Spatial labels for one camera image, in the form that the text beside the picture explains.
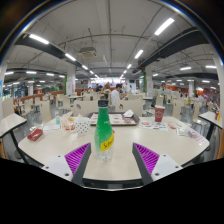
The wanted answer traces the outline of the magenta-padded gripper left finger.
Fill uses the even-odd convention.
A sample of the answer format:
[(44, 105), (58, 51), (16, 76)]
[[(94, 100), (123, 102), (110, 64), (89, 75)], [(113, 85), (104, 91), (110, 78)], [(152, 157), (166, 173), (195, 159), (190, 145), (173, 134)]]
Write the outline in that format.
[(57, 155), (42, 169), (81, 186), (90, 154), (91, 144), (87, 143), (66, 155)]

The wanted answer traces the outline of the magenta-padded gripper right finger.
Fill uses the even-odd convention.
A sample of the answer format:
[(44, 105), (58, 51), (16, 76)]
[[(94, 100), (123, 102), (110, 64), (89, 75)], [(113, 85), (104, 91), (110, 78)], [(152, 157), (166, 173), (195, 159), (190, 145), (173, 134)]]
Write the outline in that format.
[(144, 185), (164, 178), (182, 169), (168, 154), (157, 154), (145, 146), (134, 143), (132, 153), (135, 157)]

